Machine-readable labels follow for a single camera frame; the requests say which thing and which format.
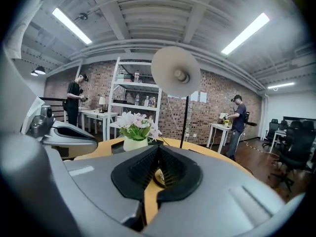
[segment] jeans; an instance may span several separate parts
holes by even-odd
[[[78,112],[79,112],[78,108],[68,107],[67,114],[68,114],[69,124],[73,124],[74,126],[77,126]]]
[[[239,137],[242,134],[242,131],[238,132],[237,130],[233,130],[232,132],[233,133],[232,133],[231,141],[229,143],[229,149],[228,149],[228,152],[227,152],[227,157],[235,159],[235,152],[237,150],[238,140],[239,140]]]

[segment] ceiling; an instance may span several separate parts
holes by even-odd
[[[86,45],[53,15],[58,7],[92,40]],[[87,13],[87,20],[78,18]],[[229,55],[224,49],[264,12],[270,22]],[[45,0],[22,41],[22,60],[49,75],[101,60],[151,59],[161,47],[192,52],[201,68],[252,90],[296,82],[316,88],[308,28],[291,0]]]

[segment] shelving unit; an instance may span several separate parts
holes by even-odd
[[[150,67],[151,63],[149,62],[121,62],[120,58],[118,57],[116,65],[115,65],[114,73],[113,73],[112,83],[111,83],[108,113],[111,113],[112,106],[139,109],[140,113],[141,113],[141,110],[154,111],[156,112],[155,123],[158,124],[162,90],[158,87],[158,85],[151,84],[151,83],[116,81],[116,77],[117,77],[116,75],[117,75],[119,65],[124,65],[124,69],[129,74],[134,74],[136,70],[138,70],[140,73],[140,78],[153,77],[151,73],[151,67]],[[145,107],[145,106],[140,106],[140,105],[113,103],[113,92],[117,88],[117,86],[122,86],[125,89],[124,96],[125,96],[126,91],[136,91],[136,92],[157,94],[158,95],[157,107],[154,108],[154,107]],[[113,127],[113,125],[111,124],[111,119],[108,118],[107,119],[107,140],[110,139],[110,127]]]

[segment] black t-shirt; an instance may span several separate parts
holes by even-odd
[[[238,106],[236,113],[239,113],[239,117],[234,119],[232,130],[237,130],[238,132],[243,131],[246,111],[246,106],[244,104]]]
[[[79,84],[76,83],[76,81],[72,81],[68,85],[67,93],[74,94],[76,96],[79,96],[80,94],[80,87]],[[67,98],[67,105],[68,108],[79,108],[79,99],[73,99],[73,98]]]

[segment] white wall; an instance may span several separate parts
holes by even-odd
[[[25,62],[20,59],[14,59],[14,65],[19,71],[20,75],[25,80],[27,86],[38,96],[44,96],[46,76],[39,75],[37,77],[31,75],[31,71],[34,70],[37,65]]]
[[[316,119],[316,91],[270,95],[264,135],[269,122],[277,119],[280,123],[283,116]]]

